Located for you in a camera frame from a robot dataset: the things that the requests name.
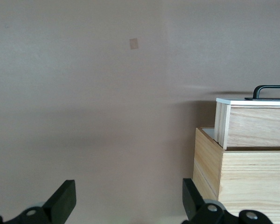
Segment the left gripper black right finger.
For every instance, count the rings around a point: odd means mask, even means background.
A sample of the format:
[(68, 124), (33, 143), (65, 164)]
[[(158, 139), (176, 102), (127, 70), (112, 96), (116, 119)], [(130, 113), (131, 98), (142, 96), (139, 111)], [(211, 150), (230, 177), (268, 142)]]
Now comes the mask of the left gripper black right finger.
[(242, 210), (238, 216), (227, 211), (216, 200), (204, 200), (190, 178), (182, 181), (182, 203), (188, 217), (184, 224), (271, 224), (272, 221), (256, 210)]

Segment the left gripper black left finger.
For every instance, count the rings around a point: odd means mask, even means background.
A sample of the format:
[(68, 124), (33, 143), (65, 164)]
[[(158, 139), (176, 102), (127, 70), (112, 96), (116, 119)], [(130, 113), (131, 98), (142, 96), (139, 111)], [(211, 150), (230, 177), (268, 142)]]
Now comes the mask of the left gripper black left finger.
[(41, 207), (24, 210), (15, 218), (0, 224), (64, 224), (77, 203), (74, 180), (66, 180)]

